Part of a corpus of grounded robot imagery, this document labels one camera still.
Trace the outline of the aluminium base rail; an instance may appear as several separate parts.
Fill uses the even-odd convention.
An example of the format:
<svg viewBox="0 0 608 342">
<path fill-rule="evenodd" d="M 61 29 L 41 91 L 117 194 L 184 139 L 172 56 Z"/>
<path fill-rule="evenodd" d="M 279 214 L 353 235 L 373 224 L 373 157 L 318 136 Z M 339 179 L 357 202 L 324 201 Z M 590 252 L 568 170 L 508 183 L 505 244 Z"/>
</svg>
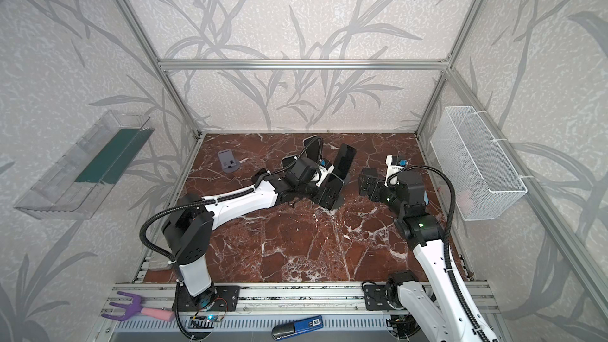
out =
<svg viewBox="0 0 608 342">
<path fill-rule="evenodd" d="M 238 294 L 217 301 L 210 312 L 218 315 L 263 314 L 365 314 L 371 300 L 364 298 L 359 282 L 237 283 Z M 121 291 L 142 296 L 149 308 L 169 310 L 174 304 L 172 283 L 117 284 L 102 307 L 103 314 L 121 314 L 113 302 L 128 303 Z"/>
</svg>

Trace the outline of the tall black phone on stand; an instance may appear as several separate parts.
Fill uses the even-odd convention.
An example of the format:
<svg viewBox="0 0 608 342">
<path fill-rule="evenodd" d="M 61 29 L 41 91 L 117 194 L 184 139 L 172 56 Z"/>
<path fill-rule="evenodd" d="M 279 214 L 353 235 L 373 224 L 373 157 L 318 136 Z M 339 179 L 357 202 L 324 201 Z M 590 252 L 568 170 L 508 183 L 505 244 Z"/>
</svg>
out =
<svg viewBox="0 0 608 342">
<path fill-rule="evenodd" d="M 340 146 L 334 161 L 334 170 L 332 172 L 341 180 L 345 180 L 347 178 L 356 153 L 356 148 L 348 144 L 342 144 Z"/>
</svg>

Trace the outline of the blue and black marker tool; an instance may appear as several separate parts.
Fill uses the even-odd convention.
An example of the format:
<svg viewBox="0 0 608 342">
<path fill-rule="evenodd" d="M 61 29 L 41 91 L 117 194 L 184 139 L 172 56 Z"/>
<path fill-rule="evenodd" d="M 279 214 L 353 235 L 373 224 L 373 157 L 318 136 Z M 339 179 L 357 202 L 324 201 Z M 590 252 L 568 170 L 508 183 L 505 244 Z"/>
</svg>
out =
<svg viewBox="0 0 608 342">
<path fill-rule="evenodd" d="M 318 331 L 324 328 L 324 320 L 321 315 L 313 316 L 296 321 L 274 326 L 272 328 L 272 339 L 275 341 L 284 340 L 287 338 L 299 336 L 305 333 Z"/>
</svg>

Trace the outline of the purple pink hand tool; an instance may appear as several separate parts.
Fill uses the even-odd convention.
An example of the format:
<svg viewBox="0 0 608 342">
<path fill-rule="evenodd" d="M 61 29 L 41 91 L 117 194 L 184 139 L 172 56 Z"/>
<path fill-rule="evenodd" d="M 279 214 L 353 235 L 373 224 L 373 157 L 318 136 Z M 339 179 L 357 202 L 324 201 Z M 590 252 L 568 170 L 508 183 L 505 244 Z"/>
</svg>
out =
<svg viewBox="0 0 608 342">
<path fill-rule="evenodd" d="M 117 291 L 117 294 L 126 298 L 131 299 L 129 304 L 110 302 L 111 307 L 119 308 L 123 310 L 122 315 L 113 315 L 102 313 L 101 317 L 112 321 L 128 321 L 134 316 L 141 314 L 150 318 L 155 318 L 161 321 L 170 322 L 175 318 L 174 312 L 171 310 L 163 310 L 157 308 L 148 308 L 143 305 L 143 298 L 138 294 L 132 294 L 130 292 Z"/>
</svg>

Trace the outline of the green circuit board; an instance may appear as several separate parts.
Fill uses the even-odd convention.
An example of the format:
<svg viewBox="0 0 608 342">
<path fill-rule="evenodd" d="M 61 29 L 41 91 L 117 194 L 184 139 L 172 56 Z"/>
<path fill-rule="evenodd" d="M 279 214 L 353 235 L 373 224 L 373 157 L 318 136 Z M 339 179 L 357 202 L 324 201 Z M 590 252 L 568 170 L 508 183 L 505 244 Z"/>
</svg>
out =
<svg viewBox="0 0 608 342">
<path fill-rule="evenodd" d="M 199 323 L 217 323 L 217 322 L 221 322 L 223 320 L 223 316 L 221 315 L 216 315 L 216 314 L 209 314 L 206 316 L 194 316 L 192 317 L 191 321 L 192 322 L 199 322 Z"/>
</svg>

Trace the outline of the upright phone on grey stand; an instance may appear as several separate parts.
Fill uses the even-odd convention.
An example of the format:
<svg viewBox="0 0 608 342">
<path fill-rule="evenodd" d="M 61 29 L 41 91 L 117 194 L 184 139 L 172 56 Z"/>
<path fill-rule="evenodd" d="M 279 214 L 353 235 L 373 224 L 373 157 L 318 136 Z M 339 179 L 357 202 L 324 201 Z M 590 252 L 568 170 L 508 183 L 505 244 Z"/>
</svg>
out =
<svg viewBox="0 0 608 342">
<path fill-rule="evenodd" d="M 303 154 L 314 162 L 322 159 L 323 138 L 321 136 L 311 136 L 303 141 Z"/>
</svg>

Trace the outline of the grey small phone stand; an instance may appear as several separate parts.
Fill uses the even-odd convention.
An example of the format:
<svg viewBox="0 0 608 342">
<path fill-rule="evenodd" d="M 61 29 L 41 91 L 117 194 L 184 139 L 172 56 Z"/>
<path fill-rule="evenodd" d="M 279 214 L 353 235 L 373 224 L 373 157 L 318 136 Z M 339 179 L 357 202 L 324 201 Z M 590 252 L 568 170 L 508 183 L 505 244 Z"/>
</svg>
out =
<svg viewBox="0 0 608 342">
<path fill-rule="evenodd" d="M 234 156 L 232 150 L 221 150 L 218 152 L 218 159 L 220 161 L 223 172 L 231 174 L 240 169 L 241 163 Z"/>
</svg>

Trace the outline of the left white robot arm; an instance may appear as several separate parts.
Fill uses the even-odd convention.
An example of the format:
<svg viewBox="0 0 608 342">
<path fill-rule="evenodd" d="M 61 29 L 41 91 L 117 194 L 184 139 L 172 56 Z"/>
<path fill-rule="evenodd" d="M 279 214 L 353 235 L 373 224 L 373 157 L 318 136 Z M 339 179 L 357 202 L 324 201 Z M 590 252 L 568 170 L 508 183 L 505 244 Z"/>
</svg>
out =
<svg viewBox="0 0 608 342">
<path fill-rule="evenodd" d="M 299 154 L 282 161 L 281 169 L 274 173 L 259 170 L 250 186 L 216 196 L 188 196 L 145 221 L 139 239 L 168 259 L 177 276 L 177 295 L 186 294 L 196 310 L 215 302 L 218 295 L 206 254 L 211 236 L 220 226 L 297 199 L 308 199 L 326 210 L 336 207 L 348 169 L 323 158 L 323 146 L 322 137 L 311 136 L 304 140 Z"/>
</svg>

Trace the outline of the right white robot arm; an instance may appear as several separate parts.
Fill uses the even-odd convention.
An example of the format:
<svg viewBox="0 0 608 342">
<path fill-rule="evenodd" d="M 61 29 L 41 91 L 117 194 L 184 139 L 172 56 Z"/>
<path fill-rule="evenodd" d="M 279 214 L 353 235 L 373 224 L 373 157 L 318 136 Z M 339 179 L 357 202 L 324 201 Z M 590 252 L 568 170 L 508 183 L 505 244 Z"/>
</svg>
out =
<svg viewBox="0 0 608 342">
<path fill-rule="evenodd" d="M 376 169 L 365 168 L 358 177 L 359 194 L 386 204 L 394 213 L 394 224 L 434 294 L 429 297 L 411 272 L 399 272 L 386 282 L 386 301 L 395 310 L 406 310 L 430 341 L 496 341 L 455 266 L 449 244 L 451 224 L 442 225 L 427 211 L 418 169 L 405 168 L 381 179 Z"/>
</svg>

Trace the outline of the clear plastic wall bin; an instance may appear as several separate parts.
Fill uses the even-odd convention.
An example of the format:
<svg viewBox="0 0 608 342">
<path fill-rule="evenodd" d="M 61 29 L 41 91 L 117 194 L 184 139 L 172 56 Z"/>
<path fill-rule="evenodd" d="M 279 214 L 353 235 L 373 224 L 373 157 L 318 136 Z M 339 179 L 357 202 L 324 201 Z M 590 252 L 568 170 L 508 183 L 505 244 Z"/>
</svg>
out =
<svg viewBox="0 0 608 342">
<path fill-rule="evenodd" d="M 150 117 L 109 110 L 14 205 L 35 219 L 91 219 L 145 146 Z"/>
</svg>

